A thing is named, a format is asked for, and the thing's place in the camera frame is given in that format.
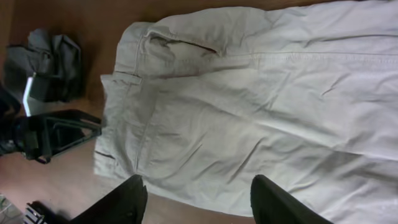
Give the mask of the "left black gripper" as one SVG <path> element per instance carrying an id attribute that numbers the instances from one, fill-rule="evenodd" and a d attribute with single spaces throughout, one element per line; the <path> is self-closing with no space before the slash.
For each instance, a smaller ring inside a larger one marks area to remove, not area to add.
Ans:
<path id="1" fill-rule="evenodd" d="M 89 113 L 70 109 L 40 114 L 41 116 L 21 116 L 1 121 L 1 156 L 21 153 L 27 160 L 41 164 L 50 162 L 57 156 L 80 146 L 99 136 L 101 119 Z M 49 147 L 45 145 L 45 128 L 43 116 L 73 121 L 87 121 L 97 126 L 82 124 L 55 123 L 49 129 Z"/>

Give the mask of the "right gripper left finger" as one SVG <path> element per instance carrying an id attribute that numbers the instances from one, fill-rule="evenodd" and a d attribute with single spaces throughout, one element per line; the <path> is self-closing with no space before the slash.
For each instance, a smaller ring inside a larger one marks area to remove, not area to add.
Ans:
<path id="1" fill-rule="evenodd" d="M 142 177 L 136 174 L 70 222 L 75 224 L 141 224 L 147 201 L 147 188 Z"/>

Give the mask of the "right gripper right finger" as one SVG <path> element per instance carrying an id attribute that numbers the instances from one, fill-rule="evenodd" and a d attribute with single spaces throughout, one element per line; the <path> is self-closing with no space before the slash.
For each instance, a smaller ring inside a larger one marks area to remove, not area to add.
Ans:
<path id="1" fill-rule="evenodd" d="M 331 224 L 261 174 L 252 180 L 250 200 L 257 224 Z"/>

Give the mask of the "beige cargo shorts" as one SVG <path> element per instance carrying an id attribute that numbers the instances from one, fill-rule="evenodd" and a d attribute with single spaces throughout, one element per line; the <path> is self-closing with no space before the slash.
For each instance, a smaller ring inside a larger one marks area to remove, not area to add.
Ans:
<path id="1" fill-rule="evenodd" d="M 397 2 L 222 7 L 122 34 L 95 172 L 249 217 L 262 174 L 333 223 L 397 222 Z"/>

